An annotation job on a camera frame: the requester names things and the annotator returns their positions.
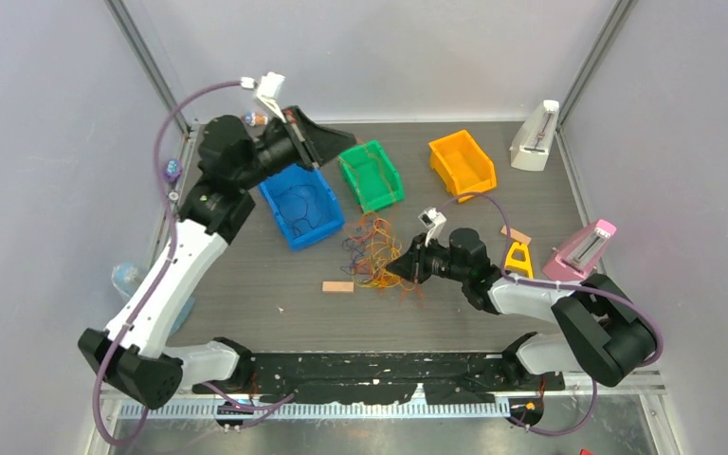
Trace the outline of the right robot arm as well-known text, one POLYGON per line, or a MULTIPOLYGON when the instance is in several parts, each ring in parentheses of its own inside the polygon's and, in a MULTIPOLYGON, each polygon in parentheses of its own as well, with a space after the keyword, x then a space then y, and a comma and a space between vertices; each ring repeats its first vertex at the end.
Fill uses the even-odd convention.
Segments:
POLYGON ((623 303, 625 295, 610 277, 594 274, 583 282, 521 277, 494 264, 472 228, 453 230, 445 245, 419 234, 386 268, 411 283, 431 277, 458 282, 479 311, 556 325, 553 335, 531 332, 502 351, 504 379, 516 389, 529 388, 543 374, 569 371, 614 387, 662 351, 653 325, 623 303))

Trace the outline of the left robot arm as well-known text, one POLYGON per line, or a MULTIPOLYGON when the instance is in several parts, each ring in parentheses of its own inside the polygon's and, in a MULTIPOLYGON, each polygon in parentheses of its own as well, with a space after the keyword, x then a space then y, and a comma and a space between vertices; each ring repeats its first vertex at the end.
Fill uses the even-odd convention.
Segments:
POLYGON ((248 348, 226 337, 170 347, 174 322, 253 211, 253 188, 292 165, 316 170, 355 144, 354 134, 318 125, 297 106, 285 108, 257 136, 232 115, 202 126, 196 135, 201 176, 176 212, 168 243, 122 310, 78 341, 99 384, 149 410, 199 384, 244 391, 255 371, 248 348))

